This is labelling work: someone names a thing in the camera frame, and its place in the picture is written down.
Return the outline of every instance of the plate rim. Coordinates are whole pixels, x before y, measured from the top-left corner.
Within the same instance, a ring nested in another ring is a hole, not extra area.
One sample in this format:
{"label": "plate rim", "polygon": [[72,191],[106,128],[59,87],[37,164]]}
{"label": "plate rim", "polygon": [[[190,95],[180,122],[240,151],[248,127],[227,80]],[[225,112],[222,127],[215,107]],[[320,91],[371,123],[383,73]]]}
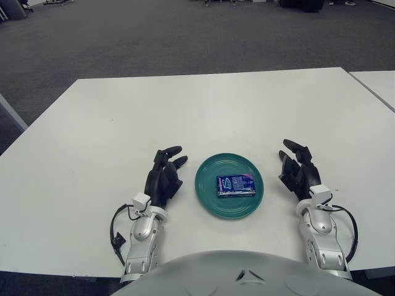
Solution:
{"label": "plate rim", "polygon": [[[249,162],[249,163],[253,166],[253,168],[255,168],[256,172],[258,172],[258,176],[259,176],[260,180],[262,181],[262,196],[260,197],[259,202],[257,202],[256,207],[255,207],[254,209],[252,209],[251,212],[246,213],[246,214],[244,214],[243,216],[238,216],[238,217],[226,217],[226,216],[223,216],[223,215],[219,215],[219,214],[213,213],[213,212],[212,212],[210,209],[208,209],[208,208],[206,207],[206,205],[202,202],[202,200],[201,200],[201,198],[200,198],[200,196],[199,196],[199,194],[198,194],[198,190],[196,189],[196,188],[197,188],[197,186],[196,186],[197,176],[198,176],[200,170],[202,170],[203,164],[205,164],[205,163],[206,163],[208,160],[210,160],[211,158],[216,157],[216,156],[219,156],[219,155],[223,155],[223,154],[228,154],[228,155],[230,154],[230,155],[234,155],[234,156],[236,156],[236,157],[240,157],[240,158],[243,158],[243,159],[247,160],[247,162]],[[262,177],[260,171],[258,170],[258,168],[257,168],[248,158],[243,157],[243,156],[241,156],[241,155],[239,155],[239,154],[231,153],[231,152],[217,153],[217,154],[211,155],[210,157],[208,157],[207,159],[205,159],[205,160],[200,164],[199,168],[197,169],[197,172],[196,172],[196,174],[195,174],[194,186],[195,186],[195,193],[196,193],[196,195],[197,195],[197,199],[199,200],[200,204],[201,204],[211,215],[214,215],[214,216],[219,217],[219,218],[222,218],[222,219],[227,219],[227,220],[241,219],[241,218],[247,217],[247,216],[249,216],[250,214],[252,214],[252,213],[258,208],[258,206],[259,206],[260,203],[262,202],[262,199],[264,199],[264,193],[265,193],[265,183],[264,183],[264,179],[263,179],[263,177]]]}

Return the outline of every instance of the green plate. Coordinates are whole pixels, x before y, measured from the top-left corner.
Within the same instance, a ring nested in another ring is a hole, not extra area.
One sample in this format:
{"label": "green plate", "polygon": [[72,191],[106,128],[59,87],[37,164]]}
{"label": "green plate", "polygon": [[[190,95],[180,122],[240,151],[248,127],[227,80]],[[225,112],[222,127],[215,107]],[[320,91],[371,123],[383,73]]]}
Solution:
{"label": "green plate", "polygon": [[[256,194],[252,197],[218,198],[217,176],[252,174]],[[202,205],[211,214],[227,219],[239,219],[251,214],[264,196],[264,182],[258,169],[247,159],[232,153],[211,156],[199,167],[195,190]]]}

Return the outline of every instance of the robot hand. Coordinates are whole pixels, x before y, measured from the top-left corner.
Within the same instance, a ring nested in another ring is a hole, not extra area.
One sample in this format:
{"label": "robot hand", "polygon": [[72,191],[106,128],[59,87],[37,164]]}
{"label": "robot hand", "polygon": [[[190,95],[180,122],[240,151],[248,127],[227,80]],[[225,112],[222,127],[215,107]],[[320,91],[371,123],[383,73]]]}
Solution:
{"label": "robot hand", "polygon": [[168,199],[173,198],[183,184],[183,181],[178,179],[177,169],[188,160],[188,157],[182,156],[169,162],[170,158],[181,151],[181,146],[175,146],[156,152],[154,167],[148,173],[144,190],[151,198],[152,206],[165,208]]}
{"label": "robot hand", "polygon": [[321,184],[320,174],[311,162],[312,156],[309,148],[287,139],[283,141],[283,144],[296,154],[296,160],[301,165],[280,150],[278,155],[283,162],[283,168],[279,178],[291,192],[295,192],[299,201],[309,199],[311,198],[310,187]]}
{"label": "robot hand", "polygon": [[[296,154],[297,161],[280,150],[278,154],[283,162],[283,168],[279,178],[291,192],[295,192],[299,199],[296,214],[302,218],[299,228],[305,242],[307,241],[306,255],[309,264],[336,276],[352,279],[347,263],[354,256],[358,243],[358,230],[354,217],[339,205],[328,205],[332,193],[321,183],[320,174],[311,162],[309,148],[287,139],[283,143]],[[341,210],[350,216],[354,228],[354,241],[347,257],[341,250],[337,240],[336,223],[331,217],[332,212]]]}

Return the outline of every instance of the white table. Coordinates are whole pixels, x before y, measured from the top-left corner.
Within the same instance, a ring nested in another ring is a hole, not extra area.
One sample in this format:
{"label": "white table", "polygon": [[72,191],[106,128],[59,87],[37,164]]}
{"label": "white table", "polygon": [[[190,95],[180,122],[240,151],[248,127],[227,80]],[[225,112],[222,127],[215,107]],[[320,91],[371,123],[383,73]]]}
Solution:
{"label": "white table", "polygon": [[[297,198],[278,179],[284,138],[309,146],[334,203],[353,212],[351,269],[394,266],[394,134],[394,114],[341,68],[77,80],[0,157],[0,270],[119,277],[110,219],[144,189],[156,150],[177,144],[189,160],[163,261],[219,249],[306,261]],[[212,216],[194,191],[200,164],[221,152],[264,179],[262,203],[241,220]],[[335,217],[348,253],[351,223]],[[127,215],[115,228],[127,238]]]}
{"label": "white table", "polygon": [[350,72],[350,74],[395,112],[395,71]]}

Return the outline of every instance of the black robotic finger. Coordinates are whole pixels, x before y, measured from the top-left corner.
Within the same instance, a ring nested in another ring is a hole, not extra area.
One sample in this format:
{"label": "black robotic finger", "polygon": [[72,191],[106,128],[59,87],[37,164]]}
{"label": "black robotic finger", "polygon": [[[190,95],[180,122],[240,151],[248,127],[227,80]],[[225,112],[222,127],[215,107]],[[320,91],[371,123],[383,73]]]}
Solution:
{"label": "black robotic finger", "polygon": [[296,160],[299,163],[310,163],[312,156],[307,146],[303,147],[302,145],[287,139],[284,139],[283,144],[285,147],[295,153]]}
{"label": "black robotic finger", "polygon": [[152,170],[148,173],[146,186],[144,189],[144,194],[151,198],[151,205],[156,207],[161,207],[160,200],[160,176],[162,175],[162,170]]}
{"label": "black robotic finger", "polygon": [[164,150],[167,153],[168,157],[171,158],[176,154],[179,154],[183,148],[181,146],[173,146]]}
{"label": "black robotic finger", "polygon": [[304,147],[294,141],[284,139],[283,144],[293,153],[296,153],[297,150],[302,150]]}
{"label": "black robotic finger", "polygon": [[184,163],[186,163],[186,161],[188,160],[188,156],[181,156],[179,158],[177,158],[176,160],[173,161],[173,164],[176,168],[176,170],[178,170],[180,167],[182,167],[184,165]]}

